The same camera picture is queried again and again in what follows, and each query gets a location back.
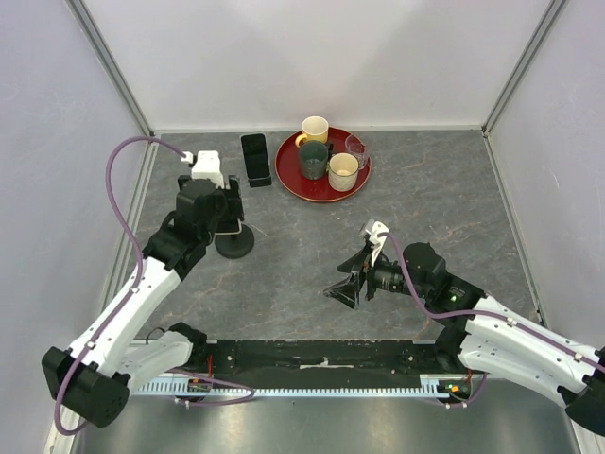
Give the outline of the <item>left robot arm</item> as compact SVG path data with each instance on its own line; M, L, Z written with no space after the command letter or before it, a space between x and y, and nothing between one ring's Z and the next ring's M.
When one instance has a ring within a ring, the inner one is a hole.
M174 209L144 248L137 249L132 275L101 315L65 348L51 347L42 368L56 402L54 422L63 435L76 428L61 423L67 408L87 423L104 428L128 403L132 392L170 369L196 372L207 361L205 336L181 323L158 340L133 352L131 341L156 307L176 288L210 245L242 236L251 248L254 238L244 224L238 179L179 178Z

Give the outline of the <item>pink case smartphone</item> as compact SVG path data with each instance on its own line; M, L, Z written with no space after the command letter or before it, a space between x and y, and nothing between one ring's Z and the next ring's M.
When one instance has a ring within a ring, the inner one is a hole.
M242 223L239 220L236 222L223 222L217 226L215 236L237 236L241 232Z

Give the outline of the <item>white case smartphone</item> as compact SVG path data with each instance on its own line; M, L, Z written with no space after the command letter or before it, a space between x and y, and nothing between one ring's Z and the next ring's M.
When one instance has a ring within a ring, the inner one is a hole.
M270 176L268 149L263 133L245 134L240 138L247 176L251 180Z

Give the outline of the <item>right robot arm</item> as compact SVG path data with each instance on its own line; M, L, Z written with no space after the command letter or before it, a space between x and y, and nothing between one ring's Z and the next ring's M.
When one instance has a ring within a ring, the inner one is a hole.
M390 261L367 241L338 266L346 279L324 290L351 309L378 290L412 297L443 326L433 348L442 371L459 367L495 375L562 407L576 424L604 433L604 352L534 323L446 269L428 243L397 247Z

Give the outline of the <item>black round suction base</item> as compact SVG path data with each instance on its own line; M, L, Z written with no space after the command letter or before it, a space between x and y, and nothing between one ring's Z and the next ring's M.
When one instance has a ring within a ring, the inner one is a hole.
M228 234L215 237L217 252L228 259L239 259L244 257L251 252L254 243L254 233L246 224L241 225L241 232L239 234Z

